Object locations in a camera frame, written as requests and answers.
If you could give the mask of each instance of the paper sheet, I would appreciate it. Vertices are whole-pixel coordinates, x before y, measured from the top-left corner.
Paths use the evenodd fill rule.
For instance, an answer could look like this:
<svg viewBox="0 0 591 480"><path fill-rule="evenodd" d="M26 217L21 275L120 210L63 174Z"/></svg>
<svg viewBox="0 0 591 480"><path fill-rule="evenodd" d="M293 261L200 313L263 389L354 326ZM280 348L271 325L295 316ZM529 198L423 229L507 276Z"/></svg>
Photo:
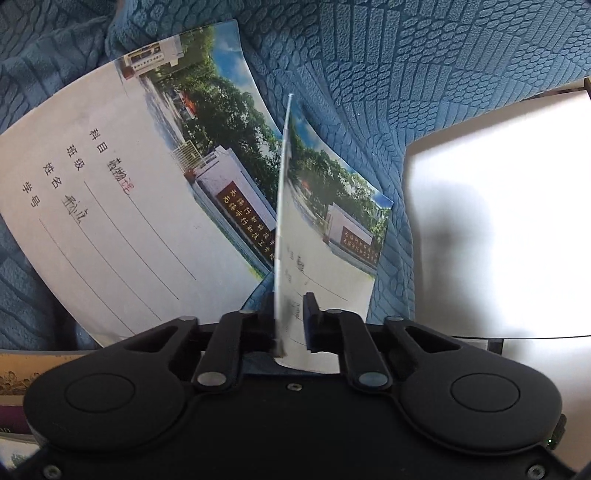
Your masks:
<svg viewBox="0 0 591 480"><path fill-rule="evenodd" d="M272 268L280 142L237 24L214 25L95 70L7 130L0 212L101 345L182 315L217 322Z"/></svg>
<svg viewBox="0 0 591 480"><path fill-rule="evenodd" d="M316 135L295 102L284 128L276 315L282 358L303 370L337 373L333 353L310 353L302 295L322 310L366 318L392 202Z"/></svg>

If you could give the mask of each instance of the road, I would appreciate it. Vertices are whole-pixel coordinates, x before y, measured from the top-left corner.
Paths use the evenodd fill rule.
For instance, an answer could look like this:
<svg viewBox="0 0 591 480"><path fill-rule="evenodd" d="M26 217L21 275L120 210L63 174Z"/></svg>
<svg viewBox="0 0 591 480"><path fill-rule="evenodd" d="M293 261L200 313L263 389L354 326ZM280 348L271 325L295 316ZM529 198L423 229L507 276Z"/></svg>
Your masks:
<svg viewBox="0 0 591 480"><path fill-rule="evenodd" d="M350 310L365 320L374 278L333 254L320 234L304 219L296 206L297 201L297 193L286 184L281 224L280 295L281 331L287 356L278 362L302 370L334 373L339 371L336 355L309 353L304 346L301 296L311 291L321 309Z"/></svg>

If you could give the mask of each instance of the circular cap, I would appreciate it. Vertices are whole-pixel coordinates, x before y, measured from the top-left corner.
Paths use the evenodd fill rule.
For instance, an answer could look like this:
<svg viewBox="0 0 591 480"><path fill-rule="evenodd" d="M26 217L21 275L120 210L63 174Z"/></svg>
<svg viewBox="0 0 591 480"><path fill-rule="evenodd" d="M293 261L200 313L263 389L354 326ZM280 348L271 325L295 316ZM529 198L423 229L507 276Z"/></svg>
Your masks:
<svg viewBox="0 0 591 480"><path fill-rule="evenodd" d="M70 385L66 400L78 410L104 413L127 405L134 393L133 383L120 375L95 374Z"/></svg>
<svg viewBox="0 0 591 480"><path fill-rule="evenodd" d="M359 383L366 387L378 388L388 383L388 377L380 372L365 372L359 376Z"/></svg>
<svg viewBox="0 0 591 480"><path fill-rule="evenodd" d="M511 408L519 400L519 389L500 375L472 374L458 378L452 396L463 407L474 411L497 412Z"/></svg>
<svg viewBox="0 0 591 480"><path fill-rule="evenodd" d="M106 348L37 378L23 408L31 429L57 448L120 452L157 438L184 403L166 357Z"/></svg>
<svg viewBox="0 0 591 480"><path fill-rule="evenodd" d="M220 372L204 372L197 377L197 381L205 387L221 387L226 380L226 376Z"/></svg>

